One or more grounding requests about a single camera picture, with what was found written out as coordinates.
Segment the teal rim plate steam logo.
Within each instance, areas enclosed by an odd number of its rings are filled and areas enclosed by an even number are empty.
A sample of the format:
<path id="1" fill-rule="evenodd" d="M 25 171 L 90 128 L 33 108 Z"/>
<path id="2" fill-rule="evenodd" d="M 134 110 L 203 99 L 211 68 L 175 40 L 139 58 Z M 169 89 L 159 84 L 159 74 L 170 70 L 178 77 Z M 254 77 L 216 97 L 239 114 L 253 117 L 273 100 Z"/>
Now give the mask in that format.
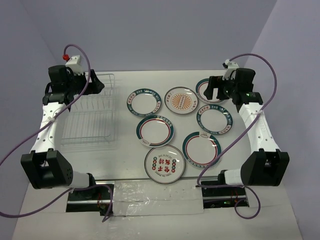
<path id="1" fill-rule="evenodd" d="M 202 79 L 196 84 L 195 93 L 196 93 L 197 97 L 202 102 L 204 102 L 206 104 L 220 104 L 220 103 L 222 103 L 224 100 L 217 99 L 217 95 L 218 95 L 218 89 L 217 88 L 215 88 L 213 90 L 213 95 L 212 95 L 212 99 L 211 100 L 208 100 L 206 98 L 206 96 L 204 95 L 204 91 L 207 89 L 208 84 L 209 84 L 209 79 L 208 78 Z"/>

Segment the orange sunburst plate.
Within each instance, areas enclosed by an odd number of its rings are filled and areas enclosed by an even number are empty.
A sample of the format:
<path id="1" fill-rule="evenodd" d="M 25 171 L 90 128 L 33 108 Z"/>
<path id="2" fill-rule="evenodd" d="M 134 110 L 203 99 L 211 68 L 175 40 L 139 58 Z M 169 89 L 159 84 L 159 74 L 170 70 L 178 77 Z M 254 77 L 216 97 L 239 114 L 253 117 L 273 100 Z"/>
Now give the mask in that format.
<path id="1" fill-rule="evenodd" d="M 171 88 L 164 96 L 165 106 L 177 115 L 189 115 L 199 105 L 196 93 L 183 86 Z"/>

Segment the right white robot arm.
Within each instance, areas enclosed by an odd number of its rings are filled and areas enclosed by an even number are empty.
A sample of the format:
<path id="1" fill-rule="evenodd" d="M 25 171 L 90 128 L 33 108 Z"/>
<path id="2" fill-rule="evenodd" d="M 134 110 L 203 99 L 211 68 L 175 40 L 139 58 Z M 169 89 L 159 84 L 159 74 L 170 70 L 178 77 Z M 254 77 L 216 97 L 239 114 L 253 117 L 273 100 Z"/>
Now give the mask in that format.
<path id="1" fill-rule="evenodd" d="M 218 175 L 217 190 L 227 196 L 235 186 L 279 186 L 290 161 L 281 151 L 269 129 L 260 93 L 254 92 L 255 71 L 249 68 L 228 70 L 226 76 L 211 76 L 204 96 L 211 100 L 214 90 L 217 99 L 228 100 L 236 106 L 243 120 L 251 154 L 239 169 L 223 170 Z"/>

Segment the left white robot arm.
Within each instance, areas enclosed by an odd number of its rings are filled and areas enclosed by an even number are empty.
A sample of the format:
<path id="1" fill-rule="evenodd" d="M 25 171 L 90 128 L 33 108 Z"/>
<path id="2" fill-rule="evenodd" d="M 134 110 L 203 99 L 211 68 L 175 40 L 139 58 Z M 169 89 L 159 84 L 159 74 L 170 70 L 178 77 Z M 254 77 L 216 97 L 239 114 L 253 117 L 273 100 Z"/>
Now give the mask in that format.
<path id="1" fill-rule="evenodd" d="M 65 65 L 48 69 L 50 82 L 42 98 L 42 120 L 40 132 L 30 153 L 21 156 L 20 163 L 34 189 L 80 188 L 80 194 L 93 199 L 98 193 L 95 179 L 90 173 L 79 173 L 60 152 L 61 141 L 70 103 L 75 96 L 99 94 L 104 84 L 95 71 L 90 78 Z"/>

